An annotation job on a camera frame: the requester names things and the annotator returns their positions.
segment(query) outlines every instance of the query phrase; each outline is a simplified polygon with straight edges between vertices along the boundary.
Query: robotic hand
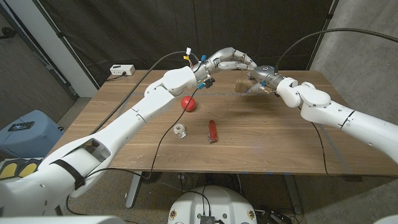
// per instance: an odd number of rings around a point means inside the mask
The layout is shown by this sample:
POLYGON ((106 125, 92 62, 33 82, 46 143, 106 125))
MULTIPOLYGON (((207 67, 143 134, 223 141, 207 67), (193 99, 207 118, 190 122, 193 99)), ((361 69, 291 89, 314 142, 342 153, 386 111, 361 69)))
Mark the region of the robotic hand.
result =
POLYGON ((195 71, 197 80, 205 81, 211 79, 211 74, 222 70, 253 70, 256 67, 256 63, 248 55, 232 47, 227 47, 217 51, 207 60, 202 60, 194 65, 192 69, 195 71))

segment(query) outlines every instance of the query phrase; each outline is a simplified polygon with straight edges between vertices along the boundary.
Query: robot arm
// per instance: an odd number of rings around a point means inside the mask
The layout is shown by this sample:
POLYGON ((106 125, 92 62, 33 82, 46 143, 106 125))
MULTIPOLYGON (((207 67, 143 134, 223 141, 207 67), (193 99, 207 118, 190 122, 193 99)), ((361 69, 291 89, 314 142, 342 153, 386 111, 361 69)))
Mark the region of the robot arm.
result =
POLYGON ((294 108, 303 103, 301 116, 307 121, 338 128, 398 163, 398 126, 338 104, 311 83, 298 85, 297 80, 275 73, 272 66, 257 67, 251 76, 264 80, 287 106, 294 108))
POLYGON ((44 159, 38 171, 15 182, 0 183, 0 209, 3 217, 45 215, 64 202, 67 195, 79 197, 95 185, 121 148, 150 120, 172 107, 185 88, 210 87, 210 74, 219 72, 225 60, 237 61, 237 66, 225 69, 251 68, 254 62, 233 48, 220 50, 208 60, 189 67, 170 70, 148 86, 145 97, 97 133, 77 139, 44 159))

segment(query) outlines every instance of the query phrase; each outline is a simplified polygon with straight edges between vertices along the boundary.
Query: roll of white tape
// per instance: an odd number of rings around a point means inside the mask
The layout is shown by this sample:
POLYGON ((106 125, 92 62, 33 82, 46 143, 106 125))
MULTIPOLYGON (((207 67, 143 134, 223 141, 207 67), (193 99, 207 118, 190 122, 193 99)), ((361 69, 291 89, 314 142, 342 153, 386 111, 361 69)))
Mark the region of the roll of white tape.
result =
POLYGON ((182 124, 176 124, 174 126, 174 133, 180 135, 180 139, 184 138, 187 134, 185 133, 185 126, 182 124))

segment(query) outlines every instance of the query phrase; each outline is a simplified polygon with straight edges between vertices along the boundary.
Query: power strip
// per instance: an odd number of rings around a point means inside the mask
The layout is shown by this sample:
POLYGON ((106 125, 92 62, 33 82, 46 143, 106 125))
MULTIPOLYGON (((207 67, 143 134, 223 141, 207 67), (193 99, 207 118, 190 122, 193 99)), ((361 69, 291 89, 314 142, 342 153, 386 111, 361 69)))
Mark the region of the power strip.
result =
POLYGON ((123 75, 123 72, 126 72, 126 75, 132 75, 136 68, 134 68, 134 65, 112 65, 109 70, 112 75, 123 75))

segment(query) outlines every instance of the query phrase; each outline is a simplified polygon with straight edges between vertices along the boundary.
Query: table top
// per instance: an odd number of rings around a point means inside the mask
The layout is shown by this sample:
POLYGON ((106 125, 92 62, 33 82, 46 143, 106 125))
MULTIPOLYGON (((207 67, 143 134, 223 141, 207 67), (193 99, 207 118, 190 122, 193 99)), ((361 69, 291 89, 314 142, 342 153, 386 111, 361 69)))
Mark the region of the table top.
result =
MULTIPOLYGON (((144 97, 144 90, 166 71, 151 72, 130 97, 125 111, 144 97)), ((307 81, 327 92, 331 99, 346 105, 327 79, 314 71, 280 71, 307 81)), ((88 135, 125 97, 145 73, 106 82, 67 129, 53 150, 88 135)), ((234 82, 247 72, 227 71, 214 74, 209 89, 198 90, 197 108, 185 113, 187 136, 179 139, 171 129, 156 155, 154 171, 230 172, 257 174, 326 174, 320 140, 312 124, 300 116, 298 108, 287 107, 273 94, 235 93, 234 82), (214 120, 218 141, 207 139, 209 120, 214 120)), ((194 89, 183 95, 191 95, 194 89)), ((111 167, 148 171, 157 145, 166 130, 181 115, 182 96, 173 107, 146 124, 118 153, 111 167)), ((118 112, 104 125, 112 122, 118 112)), ((397 175, 398 165, 376 149, 344 132, 317 125, 325 147, 329 174, 397 175)))

